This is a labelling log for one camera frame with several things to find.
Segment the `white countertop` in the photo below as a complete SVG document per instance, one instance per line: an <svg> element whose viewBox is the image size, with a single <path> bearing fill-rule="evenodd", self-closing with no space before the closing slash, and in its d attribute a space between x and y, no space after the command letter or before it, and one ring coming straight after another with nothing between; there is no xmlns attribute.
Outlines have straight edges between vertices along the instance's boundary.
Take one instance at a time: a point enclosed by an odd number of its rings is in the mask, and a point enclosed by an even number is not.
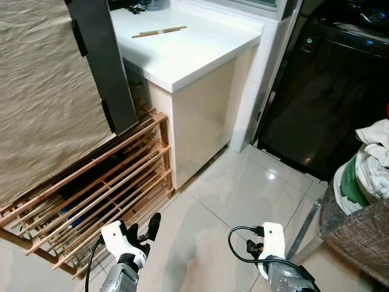
<svg viewBox="0 0 389 292"><path fill-rule="evenodd" d="M238 16L172 1L166 10L133 15L111 12L122 57L130 69L168 92L197 78L260 42L263 26ZM140 32L187 26L178 32L131 38Z"/></svg>

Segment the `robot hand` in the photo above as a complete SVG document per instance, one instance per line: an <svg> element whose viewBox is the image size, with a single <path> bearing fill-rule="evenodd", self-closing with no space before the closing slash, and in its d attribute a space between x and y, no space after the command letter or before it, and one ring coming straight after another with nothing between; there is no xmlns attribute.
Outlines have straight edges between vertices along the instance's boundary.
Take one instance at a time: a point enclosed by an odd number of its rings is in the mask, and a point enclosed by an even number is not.
<svg viewBox="0 0 389 292"><path fill-rule="evenodd" d="M251 240L246 242L247 252L253 256L253 260L240 257L232 248L231 235L239 229L250 230L259 237L263 237L263 243L255 244ZM228 242L231 251L238 259L256 264L261 275L270 282L272 291L320 292L315 284L315 279L303 266L294 265L285 259L285 240L282 225L265 222L262 227L238 226L230 231Z"/></svg>
<svg viewBox="0 0 389 292"><path fill-rule="evenodd" d="M141 243L148 239L155 241L160 219L160 213L155 213L150 219L147 233L140 236L138 224L131 225L127 230L123 221L115 221L102 228L103 242L117 264L109 271L100 292L136 291L138 270L145 266L150 252L150 245ZM88 278L86 277L85 292L88 292Z"/></svg>

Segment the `blue item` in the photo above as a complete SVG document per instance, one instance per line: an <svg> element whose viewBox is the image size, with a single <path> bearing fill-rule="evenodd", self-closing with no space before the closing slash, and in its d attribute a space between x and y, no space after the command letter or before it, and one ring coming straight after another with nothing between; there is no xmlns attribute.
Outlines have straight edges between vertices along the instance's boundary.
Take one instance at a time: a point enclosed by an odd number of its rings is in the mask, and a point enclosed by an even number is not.
<svg viewBox="0 0 389 292"><path fill-rule="evenodd" d="M169 8L170 0L151 0L149 4L147 4L147 10L155 11L155 10L163 10Z"/></svg>

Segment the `black washing machine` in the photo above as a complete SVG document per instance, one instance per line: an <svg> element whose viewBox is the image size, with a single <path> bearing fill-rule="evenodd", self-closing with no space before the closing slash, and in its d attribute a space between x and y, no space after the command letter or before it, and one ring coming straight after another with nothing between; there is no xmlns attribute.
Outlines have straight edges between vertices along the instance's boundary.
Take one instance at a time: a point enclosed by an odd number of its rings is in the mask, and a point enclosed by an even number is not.
<svg viewBox="0 0 389 292"><path fill-rule="evenodd" d="M323 180L358 151L355 129L386 118L389 102L389 30L379 29L388 11L336 2L307 20L258 136L259 149Z"/></svg>

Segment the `white tile floor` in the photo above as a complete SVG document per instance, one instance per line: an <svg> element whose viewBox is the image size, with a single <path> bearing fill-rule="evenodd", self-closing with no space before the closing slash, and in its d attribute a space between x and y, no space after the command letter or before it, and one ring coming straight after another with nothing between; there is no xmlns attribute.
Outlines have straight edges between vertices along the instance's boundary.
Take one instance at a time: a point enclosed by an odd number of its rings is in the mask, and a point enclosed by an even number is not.
<svg viewBox="0 0 389 292"><path fill-rule="evenodd" d="M247 147L237 154L227 149L185 190L161 209L162 221L146 267L139 272L139 292L270 292L254 265L237 260L227 245L227 234L236 225L281 223L290 247L303 220L326 185L284 165L273 157ZM317 232L317 219L303 242ZM235 248L245 254L248 233L233 237ZM0 241L0 292L83 290L64 272L51 271L44 260ZM91 274L89 291L98 291L112 257ZM323 292L371 291L360 272L323 248L308 258L305 267Z"/></svg>

